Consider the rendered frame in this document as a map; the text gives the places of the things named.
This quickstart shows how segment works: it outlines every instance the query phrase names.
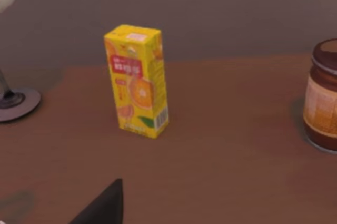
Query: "jar lid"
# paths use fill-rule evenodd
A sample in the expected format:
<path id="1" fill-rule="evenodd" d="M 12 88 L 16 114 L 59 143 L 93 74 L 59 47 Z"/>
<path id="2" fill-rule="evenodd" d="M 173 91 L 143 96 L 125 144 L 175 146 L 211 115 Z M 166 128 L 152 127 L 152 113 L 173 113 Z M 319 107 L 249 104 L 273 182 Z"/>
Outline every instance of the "jar lid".
<path id="1" fill-rule="evenodd" d="M 321 69 L 337 75 L 337 38 L 318 43 L 314 48 L 312 61 Z"/>

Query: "yellow carton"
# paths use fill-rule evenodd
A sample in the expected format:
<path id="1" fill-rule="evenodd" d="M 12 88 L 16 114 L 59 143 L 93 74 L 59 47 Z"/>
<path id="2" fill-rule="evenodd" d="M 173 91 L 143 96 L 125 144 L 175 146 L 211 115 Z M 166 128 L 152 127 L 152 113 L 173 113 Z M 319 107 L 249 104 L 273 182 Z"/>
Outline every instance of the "yellow carton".
<path id="1" fill-rule="evenodd" d="M 156 138 L 169 123 L 161 31 L 121 25 L 104 43 L 120 128 Z"/>

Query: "lamp base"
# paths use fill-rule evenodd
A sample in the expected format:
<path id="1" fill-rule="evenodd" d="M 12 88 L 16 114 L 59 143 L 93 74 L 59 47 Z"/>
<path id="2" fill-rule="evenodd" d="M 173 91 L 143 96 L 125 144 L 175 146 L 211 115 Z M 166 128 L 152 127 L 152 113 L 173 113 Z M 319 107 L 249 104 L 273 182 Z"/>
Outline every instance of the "lamp base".
<path id="1" fill-rule="evenodd" d="M 32 112 L 41 102 L 41 94 L 33 89 L 13 90 L 14 95 L 0 95 L 0 123 L 19 119 Z"/>

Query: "carton top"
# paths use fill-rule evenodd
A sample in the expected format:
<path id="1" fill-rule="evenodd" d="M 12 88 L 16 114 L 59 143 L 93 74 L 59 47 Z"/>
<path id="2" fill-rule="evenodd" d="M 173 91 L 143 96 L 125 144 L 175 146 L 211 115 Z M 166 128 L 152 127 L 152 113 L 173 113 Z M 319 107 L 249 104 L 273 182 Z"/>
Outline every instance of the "carton top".
<path id="1" fill-rule="evenodd" d="M 104 35 L 104 37 L 146 43 L 148 40 L 150 40 L 160 32 L 160 30 L 152 28 L 137 27 L 132 25 L 120 25 L 117 28 L 113 29 L 111 32 Z"/>

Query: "jar label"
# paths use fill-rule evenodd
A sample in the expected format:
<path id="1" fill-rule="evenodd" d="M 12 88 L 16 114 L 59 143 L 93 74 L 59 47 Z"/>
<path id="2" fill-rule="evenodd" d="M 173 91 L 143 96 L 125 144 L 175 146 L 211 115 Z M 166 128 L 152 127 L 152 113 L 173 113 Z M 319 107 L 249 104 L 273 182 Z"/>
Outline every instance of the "jar label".
<path id="1" fill-rule="evenodd" d="M 312 130 L 337 138 L 337 93 L 323 88 L 309 77 L 303 118 Z"/>

